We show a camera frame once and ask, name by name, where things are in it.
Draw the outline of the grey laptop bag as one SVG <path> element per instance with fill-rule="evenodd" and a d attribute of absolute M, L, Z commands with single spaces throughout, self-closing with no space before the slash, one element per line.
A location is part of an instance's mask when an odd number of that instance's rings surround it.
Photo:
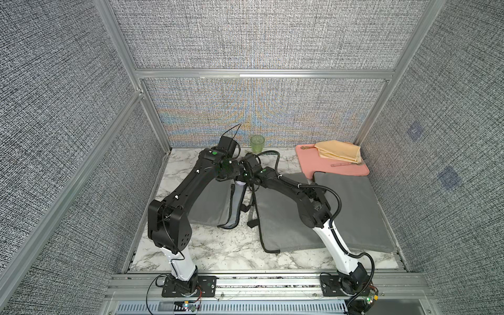
<path fill-rule="evenodd" d="M 246 187 L 234 180 L 212 180 L 192 206 L 188 219 L 190 224 L 234 229 L 240 221 L 240 207 Z"/>
<path fill-rule="evenodd" d="M 341 198 L 342 208 L 334 224 L 347 246 L 383 253 L 395 250 L 367 177 L 316 172 L 313 179 L 316 184 L 334 190 Z"/>
<path fill-rule="evenodd" d="M 330 206 L 323 192 L 302 173 L 278 176 L 255 193 L 262 247 L 267 253 L 323 248 L 314 231 L 329 220 Z"/>

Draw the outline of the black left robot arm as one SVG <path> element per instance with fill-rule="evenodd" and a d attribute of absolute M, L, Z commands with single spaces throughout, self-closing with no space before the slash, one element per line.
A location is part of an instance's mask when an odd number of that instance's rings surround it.
<path fill-rule="evenodd" d="M 172 193 L 148 206 L 148 237 L 168 259 L 172 270 L 165 282 L 176 293 L 191 296 L 198 288 L 198 268 L 188 250 L 191 208 L 211 181 L 228 181 L 240 174 L 234 156 L 239 148 L 236 140 L 221 136 L 218 145 L 199 153 L 191 172 Z"/>

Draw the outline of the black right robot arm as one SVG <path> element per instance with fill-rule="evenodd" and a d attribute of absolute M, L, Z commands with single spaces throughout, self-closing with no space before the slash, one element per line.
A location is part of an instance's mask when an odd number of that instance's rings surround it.
<path fill-rule="evenodd" d="M 340 290 L 350 300 L 363 294 L 372 283 L 375 263 L 369 253 L 354 254 L 341 237 L 335 219 L 341 212 L 342 201 L 335 190 L 317 184 L 303 184 L 261 165 L 260 158 L 252 153 L 238 160 L 240 178 L 281 193 L 293 200 L 301 222 L 312 229 L 330 252 L 339 276 Z"/>

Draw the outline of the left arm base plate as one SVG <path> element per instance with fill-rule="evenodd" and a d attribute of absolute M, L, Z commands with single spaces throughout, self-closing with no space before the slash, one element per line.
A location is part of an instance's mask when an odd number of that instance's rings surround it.
<path fill-rule="evenodd" d="M 189 281 L 175 279 L 169 275 L 164 282 L 161 296 L 165 298 L 214 297 L 217 288 L 216 276 L 193 276 Z"/>

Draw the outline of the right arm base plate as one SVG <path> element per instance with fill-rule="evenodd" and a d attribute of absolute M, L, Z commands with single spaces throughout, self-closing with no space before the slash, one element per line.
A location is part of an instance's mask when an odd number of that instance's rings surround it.
<path fill-rule="evenodd" d="M 324 297 L 350 297 L 341 287 L 340 277 L 337 274 L 322 272 L 319 275 L 320 289 Z"/>

